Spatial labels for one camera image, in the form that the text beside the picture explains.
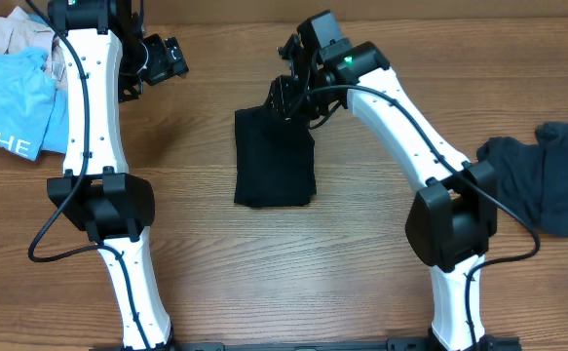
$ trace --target blue t-shirt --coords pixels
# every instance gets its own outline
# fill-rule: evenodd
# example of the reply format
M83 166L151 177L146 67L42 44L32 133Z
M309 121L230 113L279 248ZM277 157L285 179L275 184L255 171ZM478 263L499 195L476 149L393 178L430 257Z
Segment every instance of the blue t-shirt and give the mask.
M67 149L67 95L43 72L47 57L41 48L0 55L0 147L29 160Z

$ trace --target black cable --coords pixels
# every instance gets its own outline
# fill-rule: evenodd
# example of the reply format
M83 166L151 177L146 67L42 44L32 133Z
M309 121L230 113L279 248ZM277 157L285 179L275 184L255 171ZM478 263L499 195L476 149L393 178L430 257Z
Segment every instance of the black cable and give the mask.
M318 71L317 68L318 57L319 57L319 52L314 51L314 53L312 54L312 59L310 60L310 65L308 67L309 69L307 70L307 79L305 80L305 89L303 89L303 92L307 92L308 90L310 90L310 78L312 77L312 74L316 74L316 72Z
M142 33L144 24L145 24L145 0L140 0L140 14L138 14L138 22L136 23L136 27L133 30L134 34Z
M535 254L537 254L537 252L541 248L541 239L539 237L539 234L537 234L537 232L528 223L526 223L522 218L520 218L519 215L514 213L511 209L509 209L507 206L505 206L504 204L502 204L501 202L496 200L491 195L484 192L482 189L480 189L478 186L476 186L471 181L469 181L467 178L465 178L462 174L460 174L457 170L455 170L445 160L443 155L441 155L441 153L439 153L437 148L433 145L433 142L424 133L424 130L422 129L422 127L420 127L420 125L415 120L415 118L413 118L413 116L411 116L409 111L407 111L398 102L398 100L393 98L393 97L389 97L389 96L387 96L387 95L385 95L385 94L383 94L379 91L376 91L374 89L371 89L371 88L366 88L366 87L362 87L362 86L354 86L354 85L336 85L336 86L331 86L331 87L316 88L314 90L304 92L299 97L298 101L296 102L294 107L290 110L286 119L291 119L293 117L296 110L299 108L299 106L301 106L301 104L305 100L305 97L308 96L308 95L331 92L331 91L339 91L339 90L349 90L349 89L373 94L373 95L387 101L390 106L397 108L398 111L400 111L400 113L402 113L402 115L409 121L409 123L411 123L413 128L416 130L416 132L418 132L418 134L420 135L422 140L427 144L427 146L429 146L429 148L431 149L431 152L435 155L435 157L441 163L441 165L443 165L443 167L445 167L450 173L452 173L454 176L456 176L470 190L474 191L478 195L487 199L488 201L490 201L491 203L496 205L500 210L504 211L507 215L509 215L513 219L515 219L519 224L521 224L530 233L530 235L533 238L533 241L535 242L535 247L529 253L520 254L520 255L516 255L516 256L508 256L508 257L501 257L501 258L492 259L492 260L480 263L479 265L472 268L470 270L470 272L468 273L468 277L467 277L467 281L466 281L466 293L465 293L466 315L468 317L468 325L470 327L470 334L472 336L473 350L477 351L478 350L478 342L476 341L474 325L473 325L473 322L472 322L472 311L471 311L471 308L470 308L470 289L471 289L471 282L473 280L474 273L476 273L476 271L478 271L479 269L482 269L484 267L488 267L488 266L491 266L491 265L494 265L494 264L506 263L506 262L517 262L517 261L521 261L521 260L524 260L524 259L527 259L527 258L534 256Z
M318 122L316 125L311 126L309 128L310 131L314 130L314 129L318 129L320 128L323 124L326 123L326 121L329 120L329 118L331 118L331 116L333 116L333 114L335 113L335 111L338 110L338 108L340 108L340 106L342 106L342 102L338 101L336 104L333 105L333 107L331 107L331 110L329 110L329 113L326 114L326 116L322 117L321 121Z
M80 80L81 80L81 83L82 83L82 94L83 94L83 98L84 98L84 118L85 118L83 161L82 161L82 169L80 171L80 174L78 175L78 179L76 180L76 183L75 183L73 189L71 189L71 192L69 193L69 195L60 204L60 206L58 206L58 208L54 212L54 214L52 214L50 219L48 219L48 221L43 225L43 227L41 227L41 229L39 230L39 232L37 233L35 238L32 240L32 243L30 243L30 247L28 248L28 258L30 258L30 260L33 261L33 262L44 263L44 262L57 261L57 260L60 260L60 259L63 259L63 258L73 256L74 254L80 254L80 253L85 253L85 252L89 252L89 251L105 250L105 251L113 253L115 255L115 259L117 259L119 261L119 264L121 265L121 270L123 271L124 279L126 280L126 290L128 292L128 302L130 303L130 309L131 309L131 312L132 312L132 315L133 315L133 321L136 323L136 327L138 328L138 332L140 333L140 336L143 340L143 343L145 344L145 349L151 350L151 348L149 347L149 342L147 341L147 336L145 335L145 330L143 329L143 326L140 323L140 320L138 319L138 313L136 312L136 307L134 305L132 285L130 283L130 275L128 274L128 268L126 267L126 263L123 260L123 253L119 253L117 250L115 250L115 249L113 249L109 246L105 246L101 243L98 243L97 245L86 246L86 247L83 247L83 248L80 248L80 249L75 249L75 250L69 251L67 253L61 253L61 254L57 254L57 255L54 255L54 256L50 256L50 257L38 257L38 256L34 255L34 251L35 251L37 245L39 244L39 242L41 241L41 239L43 239L44 235L48 232L48 230L50 229L52 224L63 213L63 211L67 208L67 206L69 206L71 201L73 201L74 196L80 190L83 182L85 181L85 176L86 176L86 173L87 173L87 168L89 166L89 157L90 157L89 156L89 153L90 153L89 137L90 137L90 134L91 134L91 110L90 110L91 107L90 107L90 103L89 103L89 88L87 86L87 78L88 77L85 74L84 67L82 66L82 62L80 62L80 59L79 59L78 54L76 53L75 49L73 48L71 43L67 40L67 38L64 36L64 34L62 34L59 30L57 30L57 28L50 21L50 19L48 19L46 17L46 15L44 13L42 13L36 7L36 5L32 2L32 0L26 0L26 3L28 4L28 6L30 6L32 11L34 11L34 13L37 14L48 25L48 27L51 28L55 32L55 34L58 36L58 38L65 44L65 46L69 50L69 53L71 54L71 56L73 56L73 58L76 62L76 67L78 68L78 73L80 75Z

